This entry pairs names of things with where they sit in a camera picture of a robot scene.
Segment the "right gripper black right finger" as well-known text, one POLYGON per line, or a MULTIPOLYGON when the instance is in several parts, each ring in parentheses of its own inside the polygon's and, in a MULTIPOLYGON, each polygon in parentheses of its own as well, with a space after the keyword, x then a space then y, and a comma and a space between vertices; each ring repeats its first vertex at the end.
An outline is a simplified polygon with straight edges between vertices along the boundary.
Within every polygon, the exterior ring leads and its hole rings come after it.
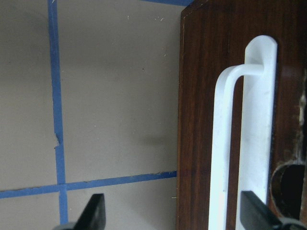
POLYGON ((282 222, 252 191, 242 191, 240 221, 245 230, 281 230, 282 222))

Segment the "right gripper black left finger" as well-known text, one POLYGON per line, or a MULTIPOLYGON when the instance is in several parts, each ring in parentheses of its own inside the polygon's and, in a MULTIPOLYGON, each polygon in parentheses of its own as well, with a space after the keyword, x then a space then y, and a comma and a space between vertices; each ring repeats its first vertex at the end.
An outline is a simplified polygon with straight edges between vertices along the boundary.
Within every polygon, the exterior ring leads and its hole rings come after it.
POLYGON ((104 230, 106 208, 104 194, 93 194, 80 215, 73 230, 104 230))

